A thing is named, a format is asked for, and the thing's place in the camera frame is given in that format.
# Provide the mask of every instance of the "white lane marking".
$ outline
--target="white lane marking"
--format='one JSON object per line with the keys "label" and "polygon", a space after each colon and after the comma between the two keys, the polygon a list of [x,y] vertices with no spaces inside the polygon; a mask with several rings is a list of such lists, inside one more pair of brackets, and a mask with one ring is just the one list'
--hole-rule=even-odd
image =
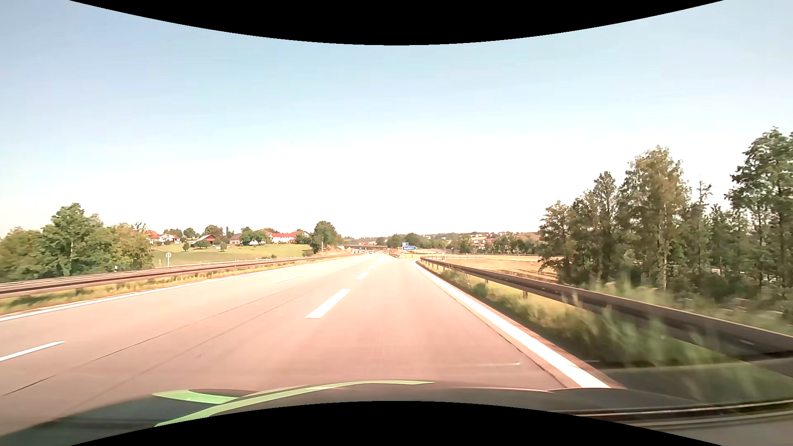
{"label": "white lane marking", "polygon": [[5,361],[6,359],[16,358],[17,356],[27,355],[28,353],[33,353],[37,350],[41,350],[42,348],[52,347],[53,345],[63,344],[62,340],[58,340],[56,342],[51,342],[49,344],[39,345],[38,347],[28,348],[22,352],[12,353],[10,355],[3,356],[0,358],[0,361]]}
{"label": "white lane marking", "polygon": [[[326,261],[327,262],[334,262],[334,261],[337,261],[337,260],[326,260]],[[283,267],[283,268],[275,268],[275,269],[272,269],[272,270],[265,270],[265,271],[247,272],[245,274],[230,275],[228,277],[220,277],[218,279],[201,280],[199,282],[184,283],[182,285],[168,286],[166,288],[157,288],[156,290],[138,291],[137,293],[121,294],[121,295],[118,295],[118,296],[112,296],[111,298],[97,299],[95,301],[85,301],[85,302],[74,303],[74,304],[65,305],[65,306],[57,306],[55,308],[48,308],[46,310],[31,311],[30,313],[15,314],[13,316],[0,317],[0,322],[10,321],[12,319],[18,319],[20,317],[35,316],[37,314],[51,313],[52,311],[67,310],[67,309],[75,308],[75,307],[78,307],[78,306],[93,305],[95,303],[114,301],[116,299],[131,298],[131,297],[134,297],[134,296],[140,296],[142,294],[157,293],[157,292],[166,291],[166,290],[175,290],[177,288],[184,288],[185,286],[201,285],[202,283],[217,282],[218,280],[237,279],[239,277],[245,277],[245,276],[248,276],[248,275],[256,275],[256,274],[264,274],[264,273],[273,272],[273,271],[284,271],[285,269],[305,267],[305,266],[308,266],[308,265],[316,265],[316,263],[304,263],[302,265],[294,265],[292,267]]]}
{"label": "white lane marking", "polygon": [[463,294],[457,288],[454,288],[450,284],[444,282],[441,279],[435,277],[429,271],[426,271],[424,268],[420,267],[418,264],[414,263],[413,266],[421,270],[421,272],[426,275],[432,282],[436,285],[443,288],[448,294],[451,294],[457,300],[463,302],[466,306],[468,306],[473,311],[484,316],[486,319],[491,321],[494,325],[498,328],[504,330],[509,336],[513,339],[517,340],[519,343],[525,345],[529,348],[532,352],[536,353],[538,356],[543,358],[545,361],[548,361],[550,365],[556,367],[559,371],[564,373],[565,375],[569,376],[573,381],[578,383],[582,387],[605,387],[611,388],[606,383],[600,381],[599,379],[595,378],[594,376],[587,373],[585,370],[581,370],[576,364],[571,363],[567,360],[564,356],[556,353],[555,351],[551,350],[547,346],[543,345],[540,341],[536,340],[535,338],[527,335],[526,333],[522,332],[520,329],[515,327],[514,325],[510,324],[509,322],[505,321],[497,314],[490,311],[488,308],[476,302],[472,298],[469,298],[465,294]]}
{"label": "white lane marking", "polygon": [[324,304],[318,306],[316,310],[312,311],[308,316],[306,316],[306,318],[319,319],[320,317],[324,316],[329,309],[333,308],[334,305],[339,303],[339,301],[342,300],[342,298],[349,292],[350,290],[341,290],[334,294],[332,298],[329,298]]}
{"label": "white lane marking", "polygon": [[301,274],[301,275],[295,275],[295,276],[293,276],[293,277],[287,277],[286,279],[276,280],[276,281],[275,281],[275,282],[273,282],[273,283],[279,283],[279,282],[284,282],[284,281],[286,281],[286,280],[297,279],[298,277],[303,277],[303,276],[304,276],[304,274]]}

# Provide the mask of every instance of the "sky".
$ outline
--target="sky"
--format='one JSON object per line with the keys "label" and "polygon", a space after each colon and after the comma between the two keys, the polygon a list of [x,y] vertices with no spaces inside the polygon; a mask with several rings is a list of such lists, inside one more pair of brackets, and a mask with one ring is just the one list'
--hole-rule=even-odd
{"label": "sky", "polygon": [[793,131],[793,2],[543,37],[366,46],[0,2],[0,233],[107,224],[344,236],[535,231],[657,145],[713,184]]}

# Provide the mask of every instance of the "metal guardrail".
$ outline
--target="metal guardrail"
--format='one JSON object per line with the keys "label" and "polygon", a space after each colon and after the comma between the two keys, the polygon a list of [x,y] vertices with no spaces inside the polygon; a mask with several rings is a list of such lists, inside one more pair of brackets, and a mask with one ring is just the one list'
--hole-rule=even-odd
{"label": "metal guardrail", "polygon": [[89,286],[113,285],[116,283],[134,282],[137,280],[161,279],[178,275],[198,274],[211,271],[227,271],[258,265],[287,264],[301,260],[312,262],[325,259],[352,257],[358,254],[337,254],[321,257],[285,257],[283,259],[243,260],[236,262],[208,263],[181,267],[152,268],[147,270],[110,272],[103,274],[75,275],[53,279],[35,279],[21,282],[0,283],[0,298],[15,298],[31,294],[42,294],[54,291],[76,290]]}
{"label": "metal guardrail", "polygon": [[[786,334],[629,298],[446,263],[429,257],[423,257],[421,260],[569,305],[575,303],[573,296],[577,296],[580,306],[585,310],[600,314],[608,307],[613,313],[640,326],[647,326],[656,318],[664,324],[670,336],[693,344],[701,344],[736,359],[763,361],[793,358],[793,336]],[[782,368],[784,371],[777,371],[793,376],[793,364],[784,364]]]}

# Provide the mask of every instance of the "green tree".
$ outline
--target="green tree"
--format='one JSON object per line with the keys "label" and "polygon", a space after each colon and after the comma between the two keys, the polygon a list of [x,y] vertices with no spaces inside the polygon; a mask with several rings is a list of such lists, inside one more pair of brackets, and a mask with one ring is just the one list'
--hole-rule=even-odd
{"label": "green tree", "polygon": [[408,242],[411,246],[416,246],[417,248],[423,248],[422,245],[422,238],[419,234],[416,233],[409,233],[408,235],[404,236],[404,241]]}
{"label": "green tree", "polygon": [[182,238],[182,237],[185,236],[184,233],[182,233],[181,229],[166,229],[165,231],[163,231],[163,234],[171,234],[171,235],[177,236],[179,238]]}
{"label": "green tree", "polygon": [[323,244],[337,244],[339,238],[336,228],[329,221],[319,221],[314,226],[310,245],[314,248],[314,252],[317,252]]}
{"label": "green tree", "polygon": [[296,244],[311,244],[311,234],[297,233],[295,236]]}
{"label": "green tree", "polygon": [[563,282],[572,276],[570,260],[576,252],[576,241],[570,236],[572,222],[573,210],[570,206],[556,201],[556,204],[546,208],[540,225],[541,270],[552,267]]}
{"label": "green tree", "polygon": [[0,282],[39,277],[40,239],[40,231],[14,228],[0,240]]}
{"label": "green tree", "polygon": [[470,254],[473,251],[473,242],[470,235],[465,234],[458,239],[458,251],[461,254]]}
{"label": "green tree", "polygon": [[97,214],[85,215],[78,203],[63,206],[41,232],[43,277],[108,271],[113,242]]}
{"label": "green tree", "polygon": [[140,270],[154,266],[154,256],[148,237],[137,232],[131,225],[121,223],[108,228],[113,244],[110,267],[119,271]]}
{"label": "green tree", "polygon": [[223,228],[217,225],[209,225],[204,229],[202,236],[208,234],[215,236],[216,239],[221,238],[223,236]]}
{"label": "green tree", "polygon": [[389,248],[399,248],[402,246],[402,242],[404,242],[404,237],[402,237],[400,234],[394,234],[389,237],[389,240],[385,244]]}

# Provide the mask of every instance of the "highway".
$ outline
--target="highway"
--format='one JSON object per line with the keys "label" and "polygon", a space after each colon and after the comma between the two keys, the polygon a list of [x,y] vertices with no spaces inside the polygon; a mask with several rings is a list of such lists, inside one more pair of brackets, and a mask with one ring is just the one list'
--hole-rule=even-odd
{"label": "highway", "polygon": [[414,260],[362,255],[0,317],[0,435],[164,390],[597,385],[549,366],[564,352],[495,329],[439,282]]}

